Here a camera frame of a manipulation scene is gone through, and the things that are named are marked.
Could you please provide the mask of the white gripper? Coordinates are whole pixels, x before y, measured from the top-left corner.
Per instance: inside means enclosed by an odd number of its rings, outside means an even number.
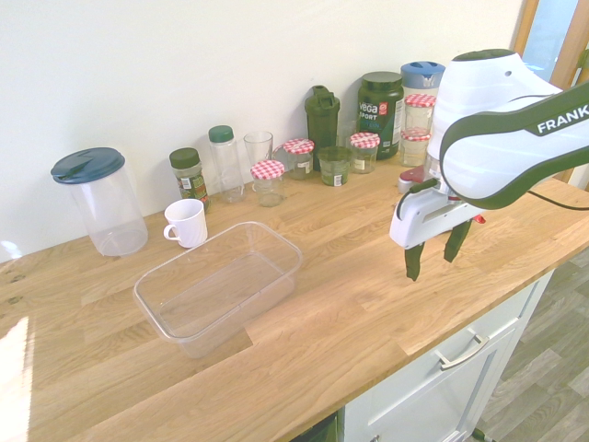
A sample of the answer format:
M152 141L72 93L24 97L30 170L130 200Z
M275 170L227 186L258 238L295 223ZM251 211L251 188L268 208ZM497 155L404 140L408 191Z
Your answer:
M425 241L451 231L444 259L452 262L460 251L479 208L435 188L410 188L397 203L389 236L404 250L406 276L415 282L421 273Z

